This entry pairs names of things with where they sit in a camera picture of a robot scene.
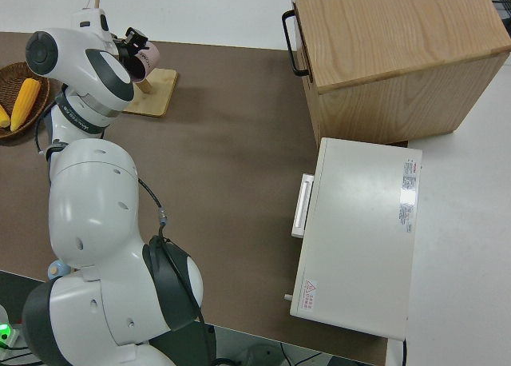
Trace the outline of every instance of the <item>green light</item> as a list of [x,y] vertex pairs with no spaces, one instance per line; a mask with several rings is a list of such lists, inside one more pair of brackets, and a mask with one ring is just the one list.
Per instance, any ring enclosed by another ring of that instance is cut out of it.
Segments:
[[10,336],[10,326],[8,324],[0,324],[0,339],[4,336],[6,336],[5,338]]

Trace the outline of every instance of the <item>brown table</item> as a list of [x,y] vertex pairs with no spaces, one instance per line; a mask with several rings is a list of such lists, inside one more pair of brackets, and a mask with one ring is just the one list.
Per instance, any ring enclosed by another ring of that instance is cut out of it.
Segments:
[[[28,34],[0,33],[0,66],[24,61]],[[302,173],[317,150],[287,52],[157,43],[179,80],[163,118],[122,114],[105,138],[126,149],[170,214],[165,232],[204,279],[204,317],[217,326],[384,364],[386,340],[290,316],[301,240],[291,237]],[[33,133],[0,146],[3,270],[46,278],[46,161]],[[41,135],[46,143],[46,132]],[[140,227],[157,233],[141,191]]]

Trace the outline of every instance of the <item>cup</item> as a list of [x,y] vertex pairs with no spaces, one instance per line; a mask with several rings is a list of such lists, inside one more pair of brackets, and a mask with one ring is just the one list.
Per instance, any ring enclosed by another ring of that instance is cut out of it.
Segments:
[[126,58],[124,66],[133,82],[144,81],[160,61],[160,52],[152,42],[146,42],[149,49],[141,50],[131,58]]

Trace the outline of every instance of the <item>warning label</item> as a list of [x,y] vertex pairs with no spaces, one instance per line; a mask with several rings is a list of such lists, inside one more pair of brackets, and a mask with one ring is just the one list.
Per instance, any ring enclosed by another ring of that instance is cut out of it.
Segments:
[[300,305],[302,310],[307,310],[309,312],[314,310],[314,300],[317,289],[318,281],[305,280],[305,283],[303,284],[302,304]]

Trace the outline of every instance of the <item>black drawer handle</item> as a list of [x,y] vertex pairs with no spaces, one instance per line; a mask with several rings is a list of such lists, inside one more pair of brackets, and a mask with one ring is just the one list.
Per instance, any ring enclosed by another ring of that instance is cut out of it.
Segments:
[[286,36],[286,43],[287,43],[287,51],[289,52],[289,58],[291,59],[293,73],[300,77],[308,76],[309,75],[308,69],[300,70],[296,67],[296,64],[295,64],[295,58],[293,57],[293,51],[291,50],[291,41],[289,41],[289,33],[287,32],[287,26],[286,26],[286,20],[289,17],[296,17],[296,13],[294,10],[288,10],[287,12],[285,12],[282,15],[282,25],[284,27],[284,34]]

